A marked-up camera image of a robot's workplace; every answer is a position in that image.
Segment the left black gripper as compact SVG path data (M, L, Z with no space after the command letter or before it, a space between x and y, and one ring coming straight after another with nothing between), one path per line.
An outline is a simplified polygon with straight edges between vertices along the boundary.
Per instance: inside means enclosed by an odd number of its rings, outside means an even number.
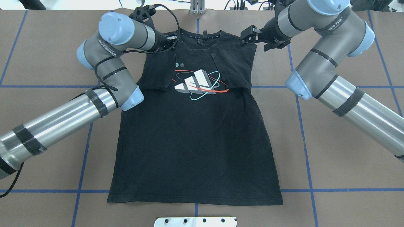
M156 42L154 52L160 52L171 48L174 44L174 40L178 37L174 33L163 34L161 32L156 32Z

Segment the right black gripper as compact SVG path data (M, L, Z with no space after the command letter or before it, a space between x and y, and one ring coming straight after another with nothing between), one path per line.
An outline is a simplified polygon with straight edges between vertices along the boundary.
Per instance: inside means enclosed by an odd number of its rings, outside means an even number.
M290 44L291 37L284 35L278 25L270 25L262 29L257 29L255 25L247 27L241 32L241 44L266 43L264 51L271 49L282 49Z

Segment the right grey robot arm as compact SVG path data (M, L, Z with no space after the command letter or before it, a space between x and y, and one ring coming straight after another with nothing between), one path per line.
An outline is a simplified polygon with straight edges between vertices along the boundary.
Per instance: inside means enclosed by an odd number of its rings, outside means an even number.
M287 78L286 87L304 100L311 97L350 122L403 161L403 117L336 73L346 57L368 50L375 33L349 7L349 0L295 0L263 28L241 32L241 44L265 43L264 51L286 47L313 28L320 36Z

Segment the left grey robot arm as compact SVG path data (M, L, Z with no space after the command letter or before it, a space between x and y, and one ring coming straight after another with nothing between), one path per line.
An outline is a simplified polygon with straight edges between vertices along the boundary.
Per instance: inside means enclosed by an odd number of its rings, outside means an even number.
M24 161L115 109L127 111L144 96L121 56L128 48L139 53L163 53L178 41L148 24L116 12L104 14L95 35L77 49L83 66L94 70L103 86L88 89L69 102L1 136L1 179L19 171Z

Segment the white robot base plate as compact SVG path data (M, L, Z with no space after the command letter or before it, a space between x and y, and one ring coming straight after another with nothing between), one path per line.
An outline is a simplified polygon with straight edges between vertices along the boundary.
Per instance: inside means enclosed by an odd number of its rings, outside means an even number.
M155 227L237 227L236 217L160 217Z

